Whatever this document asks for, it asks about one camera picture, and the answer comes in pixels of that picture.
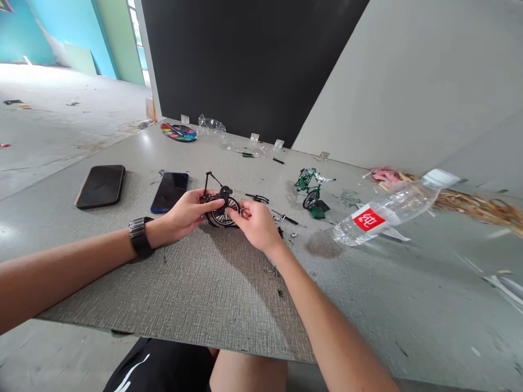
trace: phone screen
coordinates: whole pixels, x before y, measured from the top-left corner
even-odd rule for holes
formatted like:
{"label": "phone screen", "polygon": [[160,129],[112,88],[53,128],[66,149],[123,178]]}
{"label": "phone screen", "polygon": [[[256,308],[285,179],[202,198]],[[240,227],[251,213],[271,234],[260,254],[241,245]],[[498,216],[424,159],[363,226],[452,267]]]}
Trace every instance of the phone screen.
{"label": "phone screen", "polygon": [[124,174],[123,165],[93,166],[76,199],[76,207],[86,210],[118,203]]}
{"label": "phone screen", "polygon": [[188,182],[189,175],[186,173],[164,173],[156,196],[154,196],[151,212],[164,213],[174,207],[187,191]]}

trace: plastic water bottle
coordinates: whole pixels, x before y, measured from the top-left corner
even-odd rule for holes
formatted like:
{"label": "plastic water bottle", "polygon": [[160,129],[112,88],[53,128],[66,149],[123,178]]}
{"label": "plastic water bottle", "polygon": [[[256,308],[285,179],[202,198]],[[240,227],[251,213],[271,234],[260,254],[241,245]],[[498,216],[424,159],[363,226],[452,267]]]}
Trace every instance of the plastic water bottle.
{"label": "plastic water bottle", "polygon": [[336,241],[356,246],[392,226],[409,221],[428,210],[441,190],[459,181],[453,174],[433,169],[415,182],[389,189],[389,195],[361,207],[334,227]]}

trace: bottle cap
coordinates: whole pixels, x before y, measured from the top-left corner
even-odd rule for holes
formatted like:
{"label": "bottle cap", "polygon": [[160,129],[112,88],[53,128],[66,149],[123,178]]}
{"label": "bottle cap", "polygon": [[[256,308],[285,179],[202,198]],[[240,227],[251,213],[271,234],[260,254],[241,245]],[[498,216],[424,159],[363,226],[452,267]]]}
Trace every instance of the bottle cap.
{"label": "bottle cap", "polygon": [[459,177],[454,174],[448,173],[441,169],[432,169],[423,176],[423,179],[432,182],[442,188],[449,187],[460,180]]}

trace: green miniature bicycle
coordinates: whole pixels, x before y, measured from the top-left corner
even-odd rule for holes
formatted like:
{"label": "green miniature bicycle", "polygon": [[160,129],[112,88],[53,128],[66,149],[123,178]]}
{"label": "green miniature bicycle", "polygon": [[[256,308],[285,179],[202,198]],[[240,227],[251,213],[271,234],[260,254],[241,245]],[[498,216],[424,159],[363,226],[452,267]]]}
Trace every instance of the green miniature bicycle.
{"label": "green miniature bicycle", "polygon": [[[312,178],[315,178],[316,182],[318,183],[318,185],[316,185],[315,187],[309,187]],[[332,181],[336,181],[336,179],[327,179],[325,177],[321,177],[319,173],[316,173],[315,168],[301,169],[300,177],[298,178],[294,186],[296,187],[296,190],[298,192],[307,191],[307,196],[303,201],[303,208],[308,210],[314,205],[314,203],[316,203],[316,200],[320,198],[320,187],[322,182]]]}

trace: textured table surface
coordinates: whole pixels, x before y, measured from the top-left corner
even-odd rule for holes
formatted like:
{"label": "textured table surface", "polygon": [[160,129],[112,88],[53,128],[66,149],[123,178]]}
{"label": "textured table surface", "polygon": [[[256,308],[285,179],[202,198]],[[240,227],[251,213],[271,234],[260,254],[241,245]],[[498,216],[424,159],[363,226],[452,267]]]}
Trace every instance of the textured table surface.
{"label": "textured table surface", "polygon": [[[228,135],[235,146],[252,144]],[[272,160],[275,156],[285,164]],[[127,168],[119,204],[81,211],[74,201],[90,167]],[[300,169],[336,177],[322,185],[331,210],[313,220],[294,191]],[[347,315],[396,377],[463,388],[523,390],[523,334],[519,314],[471,268],[512,270],[521,278],[521,240],[450,212],[402,225],[412,238],[378,237],[349,248],[332,240],[332,223],[375,196],[365,170],[318,162],[291,150],[242,158],[210,140],[178,143],[160,124],[129,137],[0,202],[0,261],[126,227],[151,216],[162,170],[187,172],[189,189],[205,172],[234,190],[260,194],[300,223],[281,223],[287,243],[307,272]],[[290,238],[296,231],[298,236]],[[239,229],[203,223],[190,236],[125,265],[40,315],[111,329],[264,356],[313,362],[305,329],[285,283]]]}

